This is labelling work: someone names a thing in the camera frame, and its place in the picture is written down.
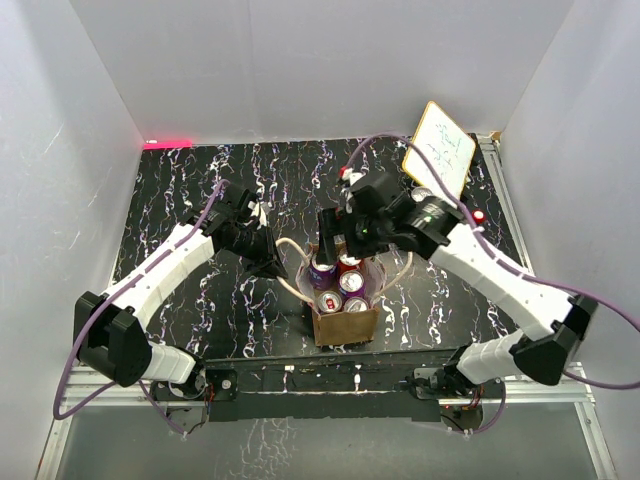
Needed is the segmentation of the purple Fanta grape can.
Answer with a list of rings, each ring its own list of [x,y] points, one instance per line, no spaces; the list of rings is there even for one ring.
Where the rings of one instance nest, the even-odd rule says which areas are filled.
[[[309,266],[309,281],[315,290],[325,291],[329,289],[336,280],[337,265],[324,264],[318,261],[317,255],[311,258]]]

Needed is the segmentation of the red-tab silver top can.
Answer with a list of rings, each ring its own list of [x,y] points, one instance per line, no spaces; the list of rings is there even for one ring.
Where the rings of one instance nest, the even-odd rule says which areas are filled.
[[[337,313],[342,309],[343,297],[334,290],[321,292],[317,297],[317,306],[322,314]]]

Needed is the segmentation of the black yellow soda can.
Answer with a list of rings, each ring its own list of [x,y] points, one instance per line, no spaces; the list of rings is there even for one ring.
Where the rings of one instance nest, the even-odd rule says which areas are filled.
[[[424,186],[418,186],[411,190],[411,198],[416,203],[421,203],[428,199],[436,198],[437,195],[429,188]]]

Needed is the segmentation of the watermelon print canvas bag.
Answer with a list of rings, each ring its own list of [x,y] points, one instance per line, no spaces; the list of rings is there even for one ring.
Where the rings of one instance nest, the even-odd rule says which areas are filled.
[[[316,267],[315,256],[319,247],[310,244],[301,247],[294,240],[282,237],[276,241],[278,247],[288,245],[301,256],[295,283],[279,278],[279,283],[294,297],[311,308],[313,337],[319,347],[366,343],[373,340],[380,309],[377,303],[383,294],[395,286],[408,273],[413,263],[409,253],[402,269],[388,279],[386,270],[377,256],[357,260],[347,255],[344,242],[336,245],[338,262],[334,276],[325,277],[319,289],[313,282]],[[353,292],[340,289],[340,276],[355,271],[363,280],[363,286]]]

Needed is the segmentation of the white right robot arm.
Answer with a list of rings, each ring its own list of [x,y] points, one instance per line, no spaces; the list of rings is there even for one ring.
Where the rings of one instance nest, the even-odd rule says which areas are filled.
[[[391,246],[414,253],[453,274],[498,306],[516,332],[459,348],[438,374],[438,386],[466,397],[496,377],[518,373],[548,386],[559,383],[585,337],[597,303],[526,280],[525,271],[483,248],[463,212],[428,195],[415,201],[386,172],[341,171],[345,205],[318,215],[318,260],[336,262],[338,236],[348,254],[365,259]]]

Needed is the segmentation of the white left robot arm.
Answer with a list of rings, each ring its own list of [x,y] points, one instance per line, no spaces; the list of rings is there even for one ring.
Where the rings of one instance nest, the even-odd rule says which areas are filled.
[[[287,276],[258,195],[223,181],[204,209],[179,222],[130,274],[77,300],[74,357],[121,387],[150,380],[186,399],[200,396],[207,383],[202,361],[183,348],[151,342],[146,331],[174,290],[220,251],[240,257],[251,276]]]

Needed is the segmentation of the red coca-cola can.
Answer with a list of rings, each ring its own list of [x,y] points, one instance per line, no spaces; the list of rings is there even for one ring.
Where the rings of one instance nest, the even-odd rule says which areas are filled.
[[[343,311],[348,313],[363,312],[369,309],[368,302],[361,297],[351,297],[345,300]]]
[[[362,260],[349,256],[347,252],[343,252],[338,258],[339,275],[352,270],[359,270],[362,266]]]

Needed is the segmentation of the pink tape strip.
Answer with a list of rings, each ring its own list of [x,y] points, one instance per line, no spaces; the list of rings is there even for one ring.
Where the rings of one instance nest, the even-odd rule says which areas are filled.
[[[143,149],[147,150],[163,150],[163,149],[180,149],[180,148],[191,148],[193,146],[193,142],[190,140],[149,140],[147,141]]]

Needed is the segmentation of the small whiteboard wooden frame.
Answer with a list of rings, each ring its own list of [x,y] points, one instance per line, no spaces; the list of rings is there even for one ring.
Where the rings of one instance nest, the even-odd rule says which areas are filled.
[[[434,101],[429,101],[412,142],[427,157],[448,191],[460,198],[466,183],[476,144],[473,138]],[[422,158],[408,148],[403,171],[417,184],[449,201]]]

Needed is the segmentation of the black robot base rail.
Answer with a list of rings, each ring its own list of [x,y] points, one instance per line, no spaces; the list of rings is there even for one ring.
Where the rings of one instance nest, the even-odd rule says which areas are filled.
[[[175,388],[155,381],[151,395],[171,412],[199,407],[210,422],[287,417],[438,422],[448,407],[481,408],[500,401],[505,387],[498,380],[465,394],[431,387],[453,353],[436,349],[207,360],[202,393],[180,398]]]

